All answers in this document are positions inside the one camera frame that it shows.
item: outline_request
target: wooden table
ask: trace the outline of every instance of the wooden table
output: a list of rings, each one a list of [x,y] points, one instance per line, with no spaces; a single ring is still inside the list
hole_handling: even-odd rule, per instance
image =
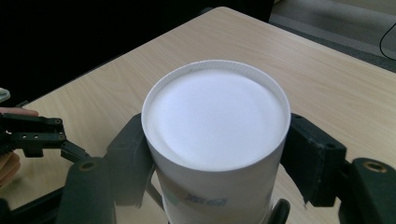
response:
[[[347,146],[346,158],[396,163],[396,74],[328,49],[226,7],[189,21],[30,103],[41,116],[61,118],[67,137],[92,156],[106,147],[129,119],[141,112],[150,88],[187,63],[223,59],[248,63],[272,76],[300,114]],[[59,150],[25,159],[11,184],[0,188],[11,208],[64,185],[72,164]],[[157,188],[156,175],[152,182]],[[275,200],[291,203],[288,223],[337,223],[333,208],[304,205],[279,167]],[[119,223],[166,223],[146,194],[141,208],[118,207]]]

